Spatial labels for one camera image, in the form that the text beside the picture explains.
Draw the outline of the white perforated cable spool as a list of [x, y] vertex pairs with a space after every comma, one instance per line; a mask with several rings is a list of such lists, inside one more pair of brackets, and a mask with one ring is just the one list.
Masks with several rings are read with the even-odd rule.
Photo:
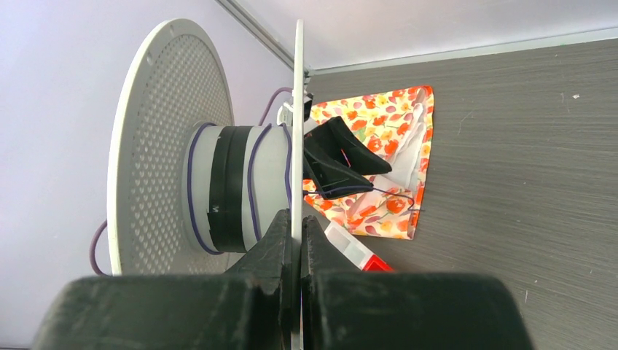
[[117, 106], [107, 175], [112, 274], [221, 274], [290, 213], [291, 346], [302, 348], [302, 71], [294, 120], [237, 126], [205, 30], [178, 18], [139, 47]]

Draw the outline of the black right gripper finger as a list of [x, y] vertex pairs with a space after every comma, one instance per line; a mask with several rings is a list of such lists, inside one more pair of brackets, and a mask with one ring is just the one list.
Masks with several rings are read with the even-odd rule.
[[305, 151], [323, 151], [329, 159], [360, 175], [387, 174], [391, 165], [365, 146], [341, 116], [328, 119], [305, 134]]
[[302, 221], [306, 349], [532, 349], [499, 279], [474, 273], [367, 272]]
[[316, 187], [314, 192], [325, 199], [338, 199], [374, 188], [368, 179], [351, 168], [345, 152], [338, 148], [334, 151], [305, 148], [303, 179], [311, 180]]
[[289, 349], [290, 213], [221, 274], [82, 278], [56, 297], [35, 349]]

